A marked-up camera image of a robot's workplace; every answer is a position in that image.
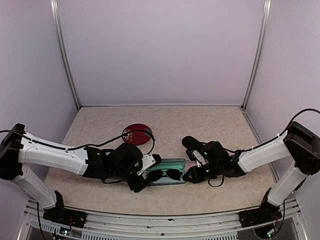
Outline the black frame sunglasses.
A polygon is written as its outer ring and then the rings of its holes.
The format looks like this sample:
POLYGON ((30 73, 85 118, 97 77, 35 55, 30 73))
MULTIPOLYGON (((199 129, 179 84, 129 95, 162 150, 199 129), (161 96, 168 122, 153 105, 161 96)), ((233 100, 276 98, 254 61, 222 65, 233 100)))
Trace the black frame sunglasses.
POLYGON ((182 177, 182 173, 178 169, 167 169, 166 171, 161 169, 152 170, 147 173, 147 177, 152 181, 156 182, 161 178, 170 178, 179 181, 182 177))

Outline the blue-grey hard glasses case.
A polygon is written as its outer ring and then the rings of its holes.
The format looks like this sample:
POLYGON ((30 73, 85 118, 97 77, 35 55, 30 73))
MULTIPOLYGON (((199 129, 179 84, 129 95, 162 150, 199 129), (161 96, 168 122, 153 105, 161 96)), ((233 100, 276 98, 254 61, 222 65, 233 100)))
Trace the blue-grey hard glasses case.
POLYGON ((158 165, 149 168, 146 176, 153 186, 183 185, 186 160, 184 158, 165 158, 158 165))

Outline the black glasses case beige lining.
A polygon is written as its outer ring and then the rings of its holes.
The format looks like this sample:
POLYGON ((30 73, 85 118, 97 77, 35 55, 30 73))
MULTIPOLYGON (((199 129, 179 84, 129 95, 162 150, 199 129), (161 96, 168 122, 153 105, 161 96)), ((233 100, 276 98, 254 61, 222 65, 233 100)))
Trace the black glasses case beige lining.
POLYGON ((182 139, 182 145, 190 151, 200 151, 201 148, 206 145, 205 142, 200 142, 192 136, 185 136, 182 139))

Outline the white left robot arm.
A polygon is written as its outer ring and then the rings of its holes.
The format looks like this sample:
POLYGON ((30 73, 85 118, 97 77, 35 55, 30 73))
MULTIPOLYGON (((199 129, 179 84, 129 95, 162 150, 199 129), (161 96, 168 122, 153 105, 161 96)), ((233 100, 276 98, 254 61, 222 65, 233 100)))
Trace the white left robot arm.
POLYGON ((5 137, 0 143, 0 178, 19 186, 61 223, 70 218, 62 195, 46 186, 29 165, 68 171, 103 184, 126 182, 131 191, 138 193, 151 183, 144 178, 145 171, 162 161, 160 155, 143 154, 127 142, 115 149, 103 149, 102 144, 72 147, 43 140, 26 132, 20 123, 1 133, 5 137))

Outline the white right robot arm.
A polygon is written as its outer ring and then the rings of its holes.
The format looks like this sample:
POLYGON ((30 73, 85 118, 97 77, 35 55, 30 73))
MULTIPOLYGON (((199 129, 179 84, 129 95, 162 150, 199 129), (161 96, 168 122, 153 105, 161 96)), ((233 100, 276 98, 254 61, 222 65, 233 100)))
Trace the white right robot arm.
POLYGON ((275 207, 295 191, 304 181, 320 170, 320 138, 300 123, 293 121, 286 130, 261 145, 248 150, 236 150, 229 155, 220 142, 202 143, 192 136, 182 140, 190 160, 205 160, 193 166, 182 177, 193 184, 214 179, 220 175, 238 178, 256 168, 277 160, 292 158, 293 164, 266 195, 266 203, 256 210, 256 218, 266 222, 275 212, 275 207))

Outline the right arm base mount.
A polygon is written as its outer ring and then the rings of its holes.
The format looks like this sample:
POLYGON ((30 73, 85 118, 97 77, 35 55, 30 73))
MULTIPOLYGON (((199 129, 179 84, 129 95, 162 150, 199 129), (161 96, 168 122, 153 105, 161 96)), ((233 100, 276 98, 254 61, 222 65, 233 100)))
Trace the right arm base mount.
POLYGON ((270 191, 271 188, 269 188, 263 196, 258 208, 244 210, 238 213, 242 228, 268 223, 275 221, 276 218, 281 219, 283 217, 280 207, 274 206, 268 202, 268 194, 270 191))

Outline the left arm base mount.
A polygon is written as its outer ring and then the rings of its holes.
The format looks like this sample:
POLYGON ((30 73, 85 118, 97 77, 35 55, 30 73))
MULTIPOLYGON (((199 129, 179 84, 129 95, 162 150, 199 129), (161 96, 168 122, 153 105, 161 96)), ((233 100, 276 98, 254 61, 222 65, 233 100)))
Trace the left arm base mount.
POLYGON ((54 207, 45 208, 43 218, 54 223, 83 229, 86 223, 87 213, 65 208, 63 196, 57 190, 55 190, 54 193, 56 197, 54 207))

